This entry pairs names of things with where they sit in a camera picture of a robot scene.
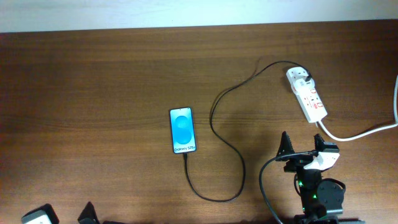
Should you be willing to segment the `blue screen Galaxy smartphone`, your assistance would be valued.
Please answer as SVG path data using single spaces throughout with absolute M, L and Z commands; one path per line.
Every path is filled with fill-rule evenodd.
M 169 111 L 172 134 L 172 149 L 175 154 L 195 152 L 197 141 L 190 107 L 175 108 Z

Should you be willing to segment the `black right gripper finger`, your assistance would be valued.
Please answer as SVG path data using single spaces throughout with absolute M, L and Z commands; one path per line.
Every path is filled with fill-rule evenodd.
M 277 151 L 277 156 L 286 156 L 288 154 L 293 154 L 295 151 L 293 150 L 292 143 L 289 135 L 286 131 L 284 131 L 281 135 L 280 146 Z
M 324 151 L 325 144 L 324 139 L 321 137 L 320 134 L 314 135 L 314 143 L 315 143 L 315 150 L 316 151 Z

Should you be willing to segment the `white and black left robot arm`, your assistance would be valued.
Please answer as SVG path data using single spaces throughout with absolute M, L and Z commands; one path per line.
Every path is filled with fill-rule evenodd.
M 122 222 L 114 222 L 114 221 L 104 221 L 100 222 L 97 217 L 95 208 L 91 202 L 88 202 L 79 217 L 77 218 L 78 224 L 124 224 Z M 55 210 L 51 206 L 51 204 L 46 203 L 45 205 L 36 208 L 35 210 L 31 210 L 26 213 L 21 218 L 22 224 L 59 224 L 60 220 L 58 219 Z

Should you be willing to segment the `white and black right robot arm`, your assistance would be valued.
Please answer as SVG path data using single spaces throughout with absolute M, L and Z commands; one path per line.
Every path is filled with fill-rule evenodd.
M 294 187 L 299 194 L 303 213 L 294 216 L 295 223 L 363 223 L 359 219 L 339 219 L 343 213 L 346 186 L 339 180 L 322 177 L 340 156 L 333 142 L 326 142 L 320 134 L 314 136 L 315 149 L 295 152 L 289 135 L 283 132 L 276 161 L 285 162 L 284 172 L 294 173 Z

